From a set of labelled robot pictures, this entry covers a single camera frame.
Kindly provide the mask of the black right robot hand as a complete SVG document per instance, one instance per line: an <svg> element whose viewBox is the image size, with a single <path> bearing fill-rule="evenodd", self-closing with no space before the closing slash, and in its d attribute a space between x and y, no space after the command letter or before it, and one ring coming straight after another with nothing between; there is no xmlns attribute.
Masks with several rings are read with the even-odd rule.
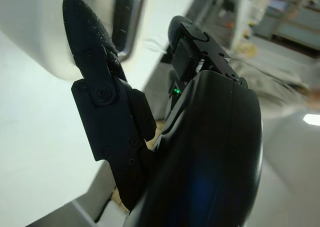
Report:
<svg viewBox="0 0 320 227"><path fill-rule="evenodd" d="M96 161L108 161L126 227L243 227L260 182L258 98L227 54L190 20L172 18L174 81L159 136L145 94L132 88L107 31L82 0L63 0L82 79L71 91Z"/></svg>

